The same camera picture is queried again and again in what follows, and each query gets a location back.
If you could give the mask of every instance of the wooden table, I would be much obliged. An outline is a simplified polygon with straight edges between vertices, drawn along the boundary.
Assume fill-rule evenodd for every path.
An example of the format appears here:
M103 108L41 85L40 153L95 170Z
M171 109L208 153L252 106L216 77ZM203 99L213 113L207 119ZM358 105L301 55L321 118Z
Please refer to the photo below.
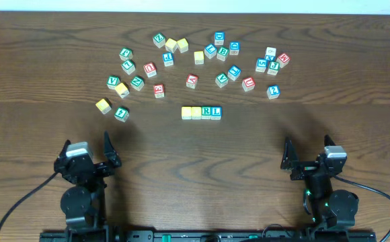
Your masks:
M193 52L216 31L241 43L238 56L194 65ZM165 68L152 37L185 37L190 51ZM136 72L121 67L122 47L134 52ZM277 76L255 73L267 46L286 52L290 64ZM106 86L109 75L129 84L156 77L142 91L120 99ZM220 89L215 77L232 65L241 77ZM200 77L185 86L189 73ZM256 88L245 93L242 77ZM165 85L155 99L153 84ZM266 88L282 93L269 100ZM101 114L130 109L126 123ZM221 121L189 120L182 106L220 105ZM123 166L106 181L112 223L180 229L263 229L309 223L301 206L304 183L281 171L283 142L290 135L302 160L323 149L330 134L348 153L342 177L390 194L390 16L225 15L168 13L0 12L0 220L7 210L53 172L66 139L87 141L102 155L108 130ZM1 241L37 241L44 229L64 229L60 209L71 184L55 178L7 220ZM334 189L358 194L356 228L378 239L390 227L390 201L333 181Z

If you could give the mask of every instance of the wooden block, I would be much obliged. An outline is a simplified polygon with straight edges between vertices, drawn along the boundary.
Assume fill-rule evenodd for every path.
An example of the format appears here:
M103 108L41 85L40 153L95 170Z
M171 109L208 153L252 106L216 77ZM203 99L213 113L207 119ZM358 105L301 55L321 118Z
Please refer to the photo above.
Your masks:
M267 62L268 61L266 61L265 59L258 58L258 60L256 61L255 71L265 72L265 70L267 69Z
M269 75L277 75L278 70L280 69L280 65L275 61L270 61L268 66L267 74Z
M134 79L130 82L130 85L133 89L141 91L141 89L144 87L144 81L141 77L134 77Z
M268 99L274 99L277 98L280 95L280 89L277 85L273 85L271 87L268 87L267 89L267 96Z
M156 67L153 63L147 63L144 65L144 71L146 72L147 77L156 76Z
M114 114L114 117L119 121L126 122L126 120L129 118L129 112L124 108L118 108Z
M221 47L217 52L217 58L221 61L226 61L229 55L229 49L225 47Z
M182 120L192 119L192 108L182 107Z
M235 81L240 76L241 70L237 66L233 65L228 71L228 77Z
M162 48L162 46L165 45L165 36L161 33L157 33L153 37L153 43L156 45L156 47Z
M195 75L189 74L188 78L186 79L186 87L195 89L197 83L198 83L198 77Z
M211 107L204 106L201 107L201 119L209 120L211 119Z
M106 114L112 109L111 104L109 104L108 101L104 98L96 103L96 107L101 111L102 114Z
M209 44L204 49L204 54L207 56L207 58L215 57L215 55L217 54L216 46L214 46L213 44Z
M171 53L174 53L177 50L177 41L169 38L165 43L165 49Z
M114 90L114 88L116 88L116 86L119 85L119 83L120 83L119 77L115 77L115 76L108 77L108 80L107 80L108 88Z
M255 88L255 80L253 77L248 77L246 79L243 79L241 85L243 86L244 91L253 90Z
M163 88L163 84L154 85L153 89L156 98L165 97L165 90Z
M192 119L200 120L201 119L201 107L192 107Z
M265 50L265 59L267 61L274 61L274 58L276 57L276 48L267 47Z
M287 64L289 64L290 62L290 57L286 54L286 53L283 53L281 54L280 56L277 56L277 60L278 64L280 65L280 68L283 68L285 67Z
M189 44L188 41L185 38L182 38L181 40L177 41L177 47L180 50L180 53L185 53L189 50Z
M211 120L220 120L222 118L222 108L212 107L211 108Z
M127 60L130 60L132 59L132 50L128 49L128 48L123 48L121 51L120 51L120 59L122 61L127 61Z
M224 32L214 33L214 45L223 45L224 41L225 41L225 33Z
M238 55L240 53L240 42L230 42L229 43L229 54Z
M202 53L202 51L194 52L194 58L195 58L195 65L204 64L204 53Z
M124 83L117 85L115 90L121 98L126 97L129 94L129 90Z
M122 69L124 72L126 72L126 74L130 75L131 73L133 73L135 71L135 65L132 61L127 60L127 61L123 62Z
M222 88L228 84L228 77L224 74L221 73L216 77L216 84Z
M162 54L163 64L166 67L174 65L174 58L171 52L166 52Z

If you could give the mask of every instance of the block face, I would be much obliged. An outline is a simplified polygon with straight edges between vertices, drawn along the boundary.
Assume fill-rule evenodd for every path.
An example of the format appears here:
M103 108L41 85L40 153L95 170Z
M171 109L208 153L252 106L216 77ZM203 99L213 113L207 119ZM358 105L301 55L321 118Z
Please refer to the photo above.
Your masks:
M128 48L123 48L121 51L120 51L120 59L122 61L127 61L127 60L130 60L132 59L132 50L128 49Z
M229 55L229 50L223 46L217 52L217 58L221 61L226 61L228 55Z
M195 59L195 65L204 64L204 54L202 53L202 51L194 52L194 59Z
M141 91L141 89L144 87L144 81L141 79L141 77L134 77L134 79L132 79L130 82L130 85L133 89Z
M156 67L153 63L147 63L144 65L144 71L146 72L147 77L156 76Z
M195 75L189 74L188 78L186 79L186 87L195 89L197 83L198 83L198 77Z
M211 120L220 120L222 118L222 108L212 107L211 108Z
M124 108L118 108L116 113L114 114L114 117L117 119L117 120L120 120L122 122L126 122L126 120L128 119L129 117L129 112L128 110L124 109Z
M185 38L182 38L181 40L177 41L177 47L179 48L180 53L185 53L189 50L188 41Z
M134 63L132 63L132 61L127 60L127 61L123 62L122 69L126 74L130 75L131 73L133 73L135 71L135 65L134 65Z
M213 58L217 54L217 48L213 44L209 44L204 49L204 54L207 56L207 58Z
M265 72L266 69L267 69L267 60L259 58L256 61L255 71L257 71L257 72Z
M229 54L238 55L240 52L240 42L230 42L229 43Z
M116 88L117 85L119 85L119 83L120 83L119 77L115 77L115 76L108 77L108 80L107 80L108 88L114 89L114 88Z
M192 108L182 107L182 120L192 119Z
M290 57L286 53L283 53L283 54L281 54L280 56L277 57L276 61L279 63L280 68L283 68L287 64L289 64Z
M274 99L277 98L280 95L280 89L277 85L273 85L271 87L268 87L267 89L267 96L268 99Z
M228 77L235 81L240 76L241 70L237 66L233 65L228 71Z
M201 119L201 107L192 107L192 119L200 120Z
M174 65L174 58L171 52L166 52L162 54L163 64L166 67Z
M219 75L216 77L216 84L217 84L220 88L226 86L226 84L228 84L228 77L227 77L224 73L219 74Z
M162 84L154 85L153 90L156 98L165 97L165 90Z
M244 91L253 90L255 88L255 80L253 77L248 77L243 80L241 85L243 86Z
M223 45L224 41L225 41L225 33L224 32L214 33L214 45Z
M201 107L201 119L205 119L205 120L211 119L211 107L208 106Z
M111 105L105 99L101 99L99 102L97 102L96 107L101 111L102 114L106 114L112 109Z
M165 49L171 53L174 53L177 50L177 41L169 38L165 43Z
M165 45L165 36L158 33L153 37L153 43L155 43L156 47L162 48Z
M123 83L117 85L115 90L121 98L126 97L129 94L128 88Z

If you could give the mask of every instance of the white wall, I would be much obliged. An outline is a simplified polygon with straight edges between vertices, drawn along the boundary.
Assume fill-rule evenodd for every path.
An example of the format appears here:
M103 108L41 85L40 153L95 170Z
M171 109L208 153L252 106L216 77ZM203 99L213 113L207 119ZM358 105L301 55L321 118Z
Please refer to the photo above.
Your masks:
M390 0L0 0L0 10L390 14Z

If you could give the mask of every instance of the black wire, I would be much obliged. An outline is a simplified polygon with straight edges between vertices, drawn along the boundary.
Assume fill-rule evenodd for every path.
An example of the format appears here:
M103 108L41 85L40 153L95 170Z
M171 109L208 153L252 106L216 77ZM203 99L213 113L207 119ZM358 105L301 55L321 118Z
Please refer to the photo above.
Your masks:
M43 188L45 185L47 185L47 183L49 181L51 181L58 173L55 172L53 173L53 175L51 175L46 181L44 181L43 183L41 183L38 187L36 187L35 189L33 189L31 192L29 192L28 194L26 194L23 198L21 198L20 200L18 200L9 210L8 212L4 215L4 217L1 219L1 222L0 222L0 232L1 232L1 229L2 229L2 226L4 225L5 221L7 220L8 216L26 199L28 199L30 196L32 196L32 194L36 193L39 189Z
M271 225L268 225L268 226L264 229L264 231L262 231L262 237L263 237L263 238L265 237L265 233L267 233L268 229L269 229L270 227L273 227L273 226L282 228L283 231L284 231L289 237L292 237L292 236L288 233L288 231L287 231L282 225L280 225L280 224L271 224Z
M390 195L388 195L388 194L386 194L386 193L384 193L384 192L382 192L382 191L379 191L379 190L377 190L377 189L370 188L370 187L368 187L368 186L364 186L364 185L362 185L362 184L359 184L359 183L356 183L356 182L353 182L353 181L346 180L346 179L341 178L341 177L338 177L338 176L336 176L336 175L333 175L332 177L336 178L337 180L339 180L339 181L341 181L341 182L345 182L345 183L347 183L347 184L350 184L350 185L353 185L353 186L357 186L357 187L359 187L359 188L364 188L364 189L367 189L368 191L371 191L371 192L375 192L375 193L377 193L377 194L379 194L379 195L382 195L382 196L384 196L384 197L386 197L386 198L388 198L388 199L390 200ZM390 229L389 229L388 233L387 233L379 242L384 242L384 241L386 241L386 240L389 238L389 236L390 236Z

